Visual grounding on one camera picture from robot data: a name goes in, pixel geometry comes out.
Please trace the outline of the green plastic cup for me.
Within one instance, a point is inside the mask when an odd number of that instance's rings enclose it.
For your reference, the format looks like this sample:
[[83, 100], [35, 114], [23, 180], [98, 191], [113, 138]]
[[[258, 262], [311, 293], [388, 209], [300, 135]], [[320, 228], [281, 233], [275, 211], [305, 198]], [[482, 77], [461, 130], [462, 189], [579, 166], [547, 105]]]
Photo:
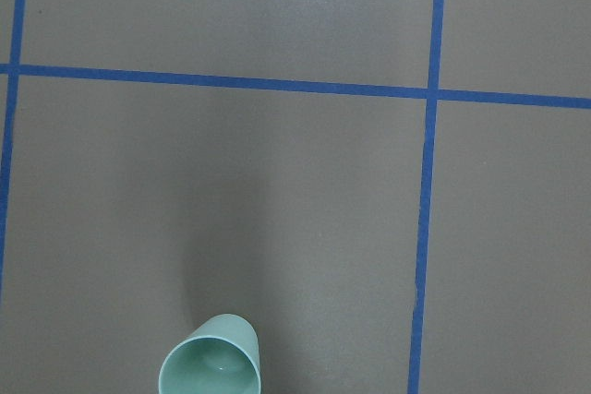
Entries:
[[261, 393], [259, 340], [234, 314], [214, 316], [165, 357], [160, 393]]

